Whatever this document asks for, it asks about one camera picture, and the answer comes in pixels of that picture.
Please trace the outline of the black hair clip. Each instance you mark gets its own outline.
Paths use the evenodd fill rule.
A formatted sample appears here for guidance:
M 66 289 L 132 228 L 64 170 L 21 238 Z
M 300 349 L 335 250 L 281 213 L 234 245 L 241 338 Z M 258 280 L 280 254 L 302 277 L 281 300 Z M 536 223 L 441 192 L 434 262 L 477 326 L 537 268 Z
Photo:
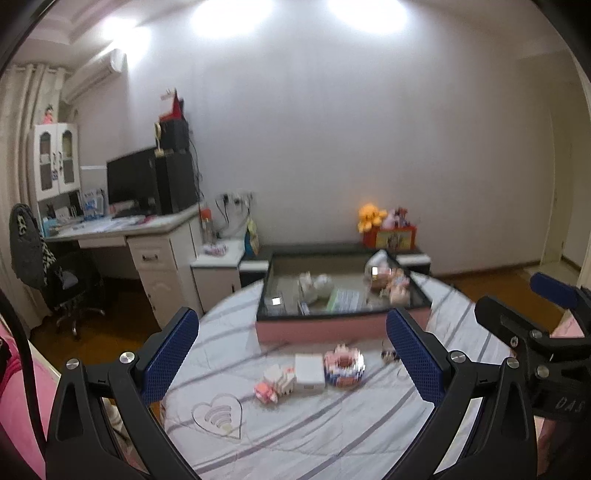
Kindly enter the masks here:
M 383 350 L 381 353 L 381 359 L 386 363 L 390 364 L 400 359 L 398 353 L 394 350 Z

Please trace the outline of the pink pig doll figure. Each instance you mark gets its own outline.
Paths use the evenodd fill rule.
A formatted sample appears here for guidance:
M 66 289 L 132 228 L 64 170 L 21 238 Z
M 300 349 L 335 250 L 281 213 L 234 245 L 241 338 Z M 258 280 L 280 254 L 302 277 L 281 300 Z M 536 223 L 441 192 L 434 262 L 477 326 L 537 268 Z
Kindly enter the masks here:
M 410 278 L 403 269 L 390 270 L 380 295 L 388 299 L 391 306 L 407 307 L 411 304 Z

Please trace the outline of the pink brick donut model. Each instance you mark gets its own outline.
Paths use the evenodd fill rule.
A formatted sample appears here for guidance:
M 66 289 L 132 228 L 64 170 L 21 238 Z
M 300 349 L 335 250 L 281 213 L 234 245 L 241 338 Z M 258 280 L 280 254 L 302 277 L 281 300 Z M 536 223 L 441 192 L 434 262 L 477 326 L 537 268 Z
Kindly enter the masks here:
M 339 344 L 324 356 L 325 381 L 334 387 L 348 388 L 358 384 L 366 370 L 365 357 L 356 348 Z

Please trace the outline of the white power adapter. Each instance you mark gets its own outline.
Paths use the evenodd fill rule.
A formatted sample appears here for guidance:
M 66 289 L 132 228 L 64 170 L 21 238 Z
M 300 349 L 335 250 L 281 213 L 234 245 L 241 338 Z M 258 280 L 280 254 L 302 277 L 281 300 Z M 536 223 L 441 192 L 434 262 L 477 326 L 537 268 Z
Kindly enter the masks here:
M 295 389 L 301 393 L 319 393 L 325 389 L 325 365 L 321 354 L 294 356 Z

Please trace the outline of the small pink brick figure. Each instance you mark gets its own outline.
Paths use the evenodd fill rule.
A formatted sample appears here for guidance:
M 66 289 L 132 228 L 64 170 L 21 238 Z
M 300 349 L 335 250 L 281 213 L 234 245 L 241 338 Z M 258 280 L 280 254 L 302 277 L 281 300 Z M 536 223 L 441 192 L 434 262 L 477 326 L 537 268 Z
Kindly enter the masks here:
M 263 380 L 254 386 L 254 395 L 263 404 L 279 402 L 280 397 L 294 392 L 296 373 L 293 367 L 273 365 L 263 372 Z

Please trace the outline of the green white paper booklet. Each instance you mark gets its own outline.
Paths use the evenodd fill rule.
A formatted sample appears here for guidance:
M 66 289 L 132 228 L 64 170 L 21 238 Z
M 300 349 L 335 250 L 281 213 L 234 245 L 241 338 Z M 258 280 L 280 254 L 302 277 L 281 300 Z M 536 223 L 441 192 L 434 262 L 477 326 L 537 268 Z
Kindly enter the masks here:
M 325 311 L 336 313 L 353 313 L 363 307 L 363 294 L 359 290 L 335 288 L 329 295 Z

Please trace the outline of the white astronaut figure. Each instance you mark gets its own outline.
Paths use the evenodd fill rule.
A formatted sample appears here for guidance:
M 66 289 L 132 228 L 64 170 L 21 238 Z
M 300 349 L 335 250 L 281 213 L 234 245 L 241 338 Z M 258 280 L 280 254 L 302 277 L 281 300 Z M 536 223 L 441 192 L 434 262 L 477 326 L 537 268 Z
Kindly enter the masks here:
M 301 301 L 307 304 L 318 300 L 328 300 L 335 288 L 334 280 L 330 275 L 311 275 L 311 272 L 301 273 L 297 279 L 298 291 Z

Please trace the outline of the blue narrow carton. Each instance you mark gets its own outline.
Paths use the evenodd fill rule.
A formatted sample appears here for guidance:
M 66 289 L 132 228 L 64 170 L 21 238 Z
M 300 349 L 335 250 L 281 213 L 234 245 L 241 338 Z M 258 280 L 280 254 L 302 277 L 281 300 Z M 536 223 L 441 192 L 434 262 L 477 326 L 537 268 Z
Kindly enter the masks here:
M 300 311 L 300 314 L 303 316 L 308 316 L 311 314 L 311 310 L 310 307 L 308 306 L 307 303 L 305 303 L 304 301 L 300 301 L 297 303 L 297 307 L 298 310 Z

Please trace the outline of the teal clear plastic package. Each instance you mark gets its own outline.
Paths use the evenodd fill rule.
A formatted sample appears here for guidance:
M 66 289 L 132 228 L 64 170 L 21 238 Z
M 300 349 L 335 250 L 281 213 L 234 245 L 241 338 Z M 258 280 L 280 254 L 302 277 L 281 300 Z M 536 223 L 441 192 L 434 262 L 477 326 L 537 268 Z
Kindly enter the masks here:
M 286 313 L 283 294 L 276 293 L 263 299 L 263 312 L 266 316 L 283 316 Z

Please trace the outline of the striped white tablecloth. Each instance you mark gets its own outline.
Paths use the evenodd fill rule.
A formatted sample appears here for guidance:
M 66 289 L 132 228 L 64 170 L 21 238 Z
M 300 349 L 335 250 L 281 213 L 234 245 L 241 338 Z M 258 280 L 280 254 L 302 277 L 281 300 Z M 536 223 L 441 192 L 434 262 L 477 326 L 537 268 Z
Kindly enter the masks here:
M 365 341 L 366 371 L 352 389 L 295 392 L 263 404 L 253 388 L 273 365 L 325 345 L 263 345 L 254 284 L 200 320 L 197 341 L 162 401 L 165 432 L 203 479 L 380 479 L 428 419 L 401 362 L 384 340 Z

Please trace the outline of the red toy box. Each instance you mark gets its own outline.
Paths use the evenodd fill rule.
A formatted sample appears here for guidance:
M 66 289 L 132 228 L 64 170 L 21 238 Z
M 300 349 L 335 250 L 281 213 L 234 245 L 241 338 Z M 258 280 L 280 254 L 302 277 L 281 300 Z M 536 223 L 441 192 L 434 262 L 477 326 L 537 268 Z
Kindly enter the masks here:
M 373 228 L 363 233 L 362 243 L 370 249 L 384 249 L 389 252 L 405 252 L 415 248 L 416 226 L 394 229 Z

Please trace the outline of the black office chair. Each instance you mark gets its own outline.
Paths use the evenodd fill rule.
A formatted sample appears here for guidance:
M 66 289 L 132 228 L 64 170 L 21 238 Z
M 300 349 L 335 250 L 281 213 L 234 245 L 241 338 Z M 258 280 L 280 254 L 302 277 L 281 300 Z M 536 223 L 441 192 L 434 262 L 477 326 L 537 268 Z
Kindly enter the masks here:
M 90 256 L 81 250 L 55 255 L 43 238 L 31 208 L 12 207 L 9 219 L 12 269 L 26 286 L 40 293 L 57 328 L 69 323 L 75 339 L 86 314 L 104 315 L 96 297 L 102 278 Z

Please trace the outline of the pink black storage box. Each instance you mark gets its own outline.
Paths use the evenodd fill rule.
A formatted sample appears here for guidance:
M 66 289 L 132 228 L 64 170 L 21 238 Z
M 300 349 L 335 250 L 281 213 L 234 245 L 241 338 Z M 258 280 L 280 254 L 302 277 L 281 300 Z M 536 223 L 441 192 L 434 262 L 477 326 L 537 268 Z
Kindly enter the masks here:
M 263 280 L 263 291 L 256 311 L 256 334 L 260 343 L 331 343 L 382 339 L 386 336 L 386 317 L 395 306 L 372 291 L 365 278 L 366 264 L 379 250 L 334 249 L 301 250 L 274 253 Z M 428 297 L 411 271 L 402 266 L 390 253 L 388 266 L 403 269 L 410 278 L 411 304 L 406 309 L 414 320 L 425 328 L 430 320 L 433 301 Z M 308 304 L 311 314 L 303 316 L 297 303 L 301 301 L 297 279 L 301 273 L 332 277 L 335 288 L 359 290 L 363 294 L 363 307 L 353 313 L 331 314 L 325 311 L 328 300 Z M 276 293 L 283 294 L 286 313 L 266 316 L 263 299 Z

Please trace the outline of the orange octopus plush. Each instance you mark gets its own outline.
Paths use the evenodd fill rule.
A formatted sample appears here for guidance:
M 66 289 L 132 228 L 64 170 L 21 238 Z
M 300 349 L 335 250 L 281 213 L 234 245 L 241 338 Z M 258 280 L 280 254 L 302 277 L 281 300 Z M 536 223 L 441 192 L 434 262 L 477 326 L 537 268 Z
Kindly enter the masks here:
M 363 234 L 381 227 L 383 221 L 388 216 L 388 211 L 377 208 L 377 206 L 372 203 L 367 203 L 359 209 L 358 215 L 358 231 Z

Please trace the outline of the white desk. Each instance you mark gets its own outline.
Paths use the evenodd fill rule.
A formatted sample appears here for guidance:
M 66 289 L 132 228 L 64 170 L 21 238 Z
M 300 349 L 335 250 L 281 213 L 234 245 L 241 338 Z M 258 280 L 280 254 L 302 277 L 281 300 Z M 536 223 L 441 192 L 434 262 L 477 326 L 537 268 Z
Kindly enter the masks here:
M 197 204 L 171 215 L 83 221 L 47 239 L 82 249 L 125 247 L 159 326 L 181 307 L 202 313 L 191 266 L 201 246 Z

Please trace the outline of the white small side cabinet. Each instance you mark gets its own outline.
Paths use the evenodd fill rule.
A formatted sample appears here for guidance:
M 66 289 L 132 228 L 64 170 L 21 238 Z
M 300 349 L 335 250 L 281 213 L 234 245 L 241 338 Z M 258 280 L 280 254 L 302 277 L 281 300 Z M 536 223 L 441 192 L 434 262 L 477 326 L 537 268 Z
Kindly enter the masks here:
M 190 267 L 204 312 L 211 311 L 223 299 L 242 288 L 238 267 L 243 255 L 245 246 L 239 239 L 226 239 L 198 248 L 197 258 Z

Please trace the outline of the red cap bottle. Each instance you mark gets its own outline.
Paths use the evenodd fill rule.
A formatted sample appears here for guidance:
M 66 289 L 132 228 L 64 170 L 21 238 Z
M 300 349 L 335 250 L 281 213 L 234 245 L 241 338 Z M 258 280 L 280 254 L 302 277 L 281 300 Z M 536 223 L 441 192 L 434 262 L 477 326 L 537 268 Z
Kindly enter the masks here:
M 211 245 L 215 243 L 215 232 L 212 222 L 211 209 L 204 208 L 199 211 L 200 227 L 202 241 L 205 245 Z

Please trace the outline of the snack bag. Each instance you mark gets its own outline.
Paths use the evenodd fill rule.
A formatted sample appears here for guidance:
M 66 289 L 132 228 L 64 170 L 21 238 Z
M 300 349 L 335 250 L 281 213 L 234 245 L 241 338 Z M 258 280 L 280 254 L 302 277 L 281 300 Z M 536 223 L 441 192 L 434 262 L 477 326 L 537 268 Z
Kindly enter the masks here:
M 259 255 L 259 233 L 257 233 L 256 222 L 252 218 L 246 222 L 245 254 L 255 257 Z

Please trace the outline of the black computer monitor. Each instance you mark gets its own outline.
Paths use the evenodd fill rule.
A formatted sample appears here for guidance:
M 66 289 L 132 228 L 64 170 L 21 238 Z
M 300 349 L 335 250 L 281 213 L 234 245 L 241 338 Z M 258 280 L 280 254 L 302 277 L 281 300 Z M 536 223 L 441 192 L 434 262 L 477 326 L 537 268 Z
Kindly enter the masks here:
M 110 205 L 132 202 L 133 211 L 156 212 L 157 193 L 153 166 L 154 148 L 135 151 L 106 163 Z

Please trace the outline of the black computer tower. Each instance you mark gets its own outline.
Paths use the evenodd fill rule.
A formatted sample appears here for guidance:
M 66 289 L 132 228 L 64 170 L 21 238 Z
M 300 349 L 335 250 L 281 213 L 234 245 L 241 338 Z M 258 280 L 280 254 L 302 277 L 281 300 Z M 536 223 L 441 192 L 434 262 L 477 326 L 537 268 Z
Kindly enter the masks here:
M 154 158 L 159 215 L 179 213 L 198 202 L 197 177 L 188 152 L 173 152 Z

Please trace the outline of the white hutch cabinet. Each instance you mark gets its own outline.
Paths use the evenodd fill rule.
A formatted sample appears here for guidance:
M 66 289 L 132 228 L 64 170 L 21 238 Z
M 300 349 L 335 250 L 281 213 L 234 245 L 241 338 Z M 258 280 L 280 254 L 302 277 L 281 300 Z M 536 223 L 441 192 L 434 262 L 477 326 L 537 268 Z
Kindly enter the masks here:
M 80 189 L 78 128 L 72 123 L 35 125 L 31 134 L 34 198 L 51 199 Z

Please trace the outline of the black speaker box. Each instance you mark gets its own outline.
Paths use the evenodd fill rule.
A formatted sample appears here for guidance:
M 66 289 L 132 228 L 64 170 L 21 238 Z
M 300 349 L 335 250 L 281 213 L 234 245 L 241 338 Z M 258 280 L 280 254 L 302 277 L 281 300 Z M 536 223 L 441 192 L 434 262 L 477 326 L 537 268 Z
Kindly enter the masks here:
M 160 122 L 159 126 L 160 146 L 165 152 L 183 152 L 189 149 L 189 127 L 184 119 L 169 119 Z

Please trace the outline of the doll on cabinet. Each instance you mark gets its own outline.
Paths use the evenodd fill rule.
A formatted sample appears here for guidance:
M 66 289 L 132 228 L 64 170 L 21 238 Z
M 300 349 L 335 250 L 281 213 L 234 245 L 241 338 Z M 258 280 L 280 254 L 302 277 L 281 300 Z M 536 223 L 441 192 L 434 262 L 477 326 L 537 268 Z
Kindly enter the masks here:
M 54 123 L 54 112 L 53 112 L 53 106 L 51 104 L 49 104 L 45 108 L 42 123 L 43 124 L 53 124 Z

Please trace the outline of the beige curtain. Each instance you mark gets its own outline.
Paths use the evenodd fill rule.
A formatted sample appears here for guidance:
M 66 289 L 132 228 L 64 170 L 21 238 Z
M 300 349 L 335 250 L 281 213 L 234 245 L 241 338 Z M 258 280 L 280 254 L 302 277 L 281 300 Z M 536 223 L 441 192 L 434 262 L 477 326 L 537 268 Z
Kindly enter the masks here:
M 12 269 L 9 217 L 17 203 L 32 204 L 30 133 L 45 110 L 58 118 L 66 71 L 46 64 L 12 65 L 1 76 L 1 290 L 26 331 L 39 326 L 48 308 L 41 294 L 24 285 Z

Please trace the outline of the white air conditioner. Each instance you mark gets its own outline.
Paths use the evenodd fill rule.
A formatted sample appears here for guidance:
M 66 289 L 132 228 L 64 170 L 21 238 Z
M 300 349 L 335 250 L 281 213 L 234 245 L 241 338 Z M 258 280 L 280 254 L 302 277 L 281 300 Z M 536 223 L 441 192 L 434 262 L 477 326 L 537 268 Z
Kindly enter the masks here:
M 61 100 L 68 105 L 74 104 L 91 89 L 119 76 L 125 63 L 126 54 L 120 49 L 113 49 L 89 61 L 64 82 Z

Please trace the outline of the wall power outlet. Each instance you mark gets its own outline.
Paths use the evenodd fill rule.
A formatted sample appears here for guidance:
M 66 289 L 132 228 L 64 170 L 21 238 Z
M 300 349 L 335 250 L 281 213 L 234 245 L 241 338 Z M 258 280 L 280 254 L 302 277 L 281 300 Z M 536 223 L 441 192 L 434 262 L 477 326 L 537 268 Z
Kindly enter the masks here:
M 254 193 L 250 191 L 243 192 L 224 192 L 219 195 L 224 205 L 242 205 L 243 207 L 249 207 L 252 205 L 254 199 Z

